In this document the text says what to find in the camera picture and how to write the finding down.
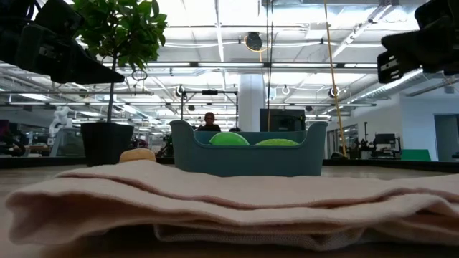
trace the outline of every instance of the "green ball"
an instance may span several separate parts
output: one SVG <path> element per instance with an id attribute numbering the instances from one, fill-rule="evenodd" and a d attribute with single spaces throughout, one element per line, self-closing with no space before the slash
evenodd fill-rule
<path id="1" fill-rule="evenodd" d="M 299 145 L 297 142 L 287 139 L 270 139 L 260 141 L 256 144 L 257 146 L 297 146 Z"/>
<path id="2" fill-rule="evenodd" d="M 244 137 L 241 135 L 238 135 L 237 133 L 232 133 L 232 132 L 223 132 L 223 133 L 218 133 L 210 139 L 210 144 L 212 145 L 226 145 L 226 146 L 246 146 L 250 145 L 247 140 L 245 140 Z"/>

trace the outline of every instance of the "blue bin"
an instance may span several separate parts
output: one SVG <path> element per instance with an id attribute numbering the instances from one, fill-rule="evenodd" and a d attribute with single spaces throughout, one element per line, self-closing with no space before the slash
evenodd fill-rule
<path id="1" fill-rule="evenodd" d="M 238 132 L 250 146 L 215 146 L 217 132 L 194 132 L 186 121 L 172 121 L 175 166 L 184 171 L 216 176 L 320 176 L 327 123 L 312 124 L 308 131 Z M 262 140 L 288 139 L 297 146 L 256 146 Z"/>

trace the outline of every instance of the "person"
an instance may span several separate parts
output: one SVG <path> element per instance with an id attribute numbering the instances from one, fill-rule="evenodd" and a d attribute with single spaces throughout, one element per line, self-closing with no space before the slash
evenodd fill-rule
<path id="1" fill-rule="evenodd" d="M 198 131 L 210 131 L 210 132 L 221 132 L 222 130 L 218 125 L 214 125 L 215 115 L 212 112 L 207 112 L 204 116 L 204 122 L 206 125 L 201 125 L 198 127 Z"/>

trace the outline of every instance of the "yellow rope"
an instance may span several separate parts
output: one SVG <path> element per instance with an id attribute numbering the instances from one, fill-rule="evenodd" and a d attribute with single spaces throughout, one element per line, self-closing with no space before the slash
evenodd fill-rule
<path id="1" fill-rule="evenodd" d="M 343 132 L 343 124 L 341 123 L 341 111 L 339 110 L 339 103 L 338 103 L 338 90 L 336 89 L 335 83 L 335 71 L 333 68 L 333 56 L 331 53 L 331 38 L 330 38 L 330 28 L 328 24 L 328 10 L 327 10 L 327 0 L 323 0 L 323 5 L 325 6 L 325 20 L 327 26 L 327 36 L 328 36 L 328 54 L 330 55 L 330 68 L 331 68 L 331 81 L 333 83 L 333 94 L 335 95 L 335 106 L 336 112 L 338 114 L 338 123 L 339 123 L 339 131 L 341 132 L 341 143 L 343 144 L 343 155 L 347 157 L 346 154 L 346 141 L 344 140 L 344 132 Z"/>

